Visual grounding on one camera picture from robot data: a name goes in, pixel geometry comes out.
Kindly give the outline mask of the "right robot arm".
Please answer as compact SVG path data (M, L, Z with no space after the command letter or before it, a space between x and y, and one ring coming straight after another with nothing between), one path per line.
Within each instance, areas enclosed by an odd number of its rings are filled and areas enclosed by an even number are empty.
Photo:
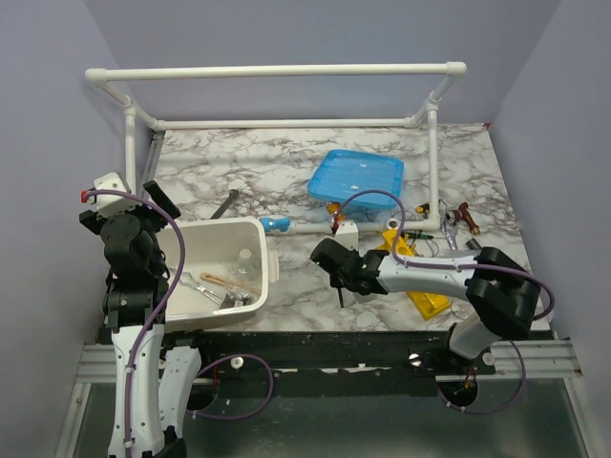
M537 319L541 286L504 252L485 247L476 256L414 259L392 250L361 256L334 239L323 239L310 259L333 287L361 296L422 292L469 302L474 312L449 332L439 350L441 366L463 372L499 340L524 340Z

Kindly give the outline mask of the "blue plastic bin lid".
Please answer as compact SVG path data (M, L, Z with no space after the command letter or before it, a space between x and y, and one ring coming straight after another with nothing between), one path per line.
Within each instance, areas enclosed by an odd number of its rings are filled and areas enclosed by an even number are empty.
M312 198L343 203L367 190L381 190L401 197L404 162L352 150L335 149L327 153L307 185Z

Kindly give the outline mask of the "yellow test tube rack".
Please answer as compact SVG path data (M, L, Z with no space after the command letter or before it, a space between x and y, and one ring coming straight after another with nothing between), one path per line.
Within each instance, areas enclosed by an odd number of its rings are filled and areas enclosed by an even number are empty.
M382 233L383 243L378 246L379 249L391 250L394 237L396 236L395 229L388 229ZM417 256L417 253L410 248L404 238L401 238L397 244L397 253L403 256ZM412 301L421 317L428 321L431 318L441 314L451 306L451 301L443 295L424 293L416 291L407 291L406 295Z

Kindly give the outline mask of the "wooden test tube clamp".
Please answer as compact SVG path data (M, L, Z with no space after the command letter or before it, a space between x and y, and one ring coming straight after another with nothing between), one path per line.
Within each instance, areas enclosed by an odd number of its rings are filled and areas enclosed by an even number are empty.
M234 280L231 280L225 277L219 277L217 275L213 275L213 274L209 274L205 272L200 274L200 278L204 281L208 281L208 282L211 282L217 285L240 288L240 289L247 290L255 294L262 293L262 290L258 287L255 287L255 286L243 283L243 282L239 282L239 281L234 281Z

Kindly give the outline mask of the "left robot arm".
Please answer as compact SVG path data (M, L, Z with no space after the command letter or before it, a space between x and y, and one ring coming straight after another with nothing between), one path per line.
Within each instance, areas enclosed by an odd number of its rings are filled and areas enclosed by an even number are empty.
M197 343L176 347L181 374L161 373L165 308L177 286L171 279L157 234L175 227L178 207L151 180L142 198L117 173L95 180L81 200L92 209L80 223L100 237L110 265L103 311L116 362L116 400L110 457L184 457L181 420L194 377L212 363Z

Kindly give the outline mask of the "white plastic bin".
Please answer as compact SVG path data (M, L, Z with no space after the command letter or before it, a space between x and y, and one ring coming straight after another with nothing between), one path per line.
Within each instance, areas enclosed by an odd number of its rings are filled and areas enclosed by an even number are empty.
M166 307L166 330L221 328L255 317L267 300L270 284L279 279L278 255L267 247L261 223L252 217L209 219L184 222L179 228L185 244L182 271L222 297L227 293L246 293L252 300L246 306L220 309L200 292L179 282ZM252 281L241 281L236 276L236 260L244 248L251 250L255 259ZM200 278L203 272L258 287L262 293L204 281Z

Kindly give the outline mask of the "metal crucible tongs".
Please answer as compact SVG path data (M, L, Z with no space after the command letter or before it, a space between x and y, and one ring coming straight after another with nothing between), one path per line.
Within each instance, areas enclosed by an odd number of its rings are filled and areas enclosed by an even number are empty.
M188 286L200 292L205 298L209 299L210 301L212 301L213 303L215 303L218 306L221 306L224 301L224 297L222 297L215 291L207 288L206 286L201 284L199 281L196 281L195 278L188 272L182 271L180 273L179 282L184 286Z

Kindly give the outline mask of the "black item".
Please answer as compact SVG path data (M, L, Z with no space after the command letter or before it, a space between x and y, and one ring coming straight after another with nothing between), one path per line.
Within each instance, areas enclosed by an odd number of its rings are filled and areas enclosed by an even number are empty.
M221 302L220 309L246 306L251 303L252 297L246 293L227 293Z

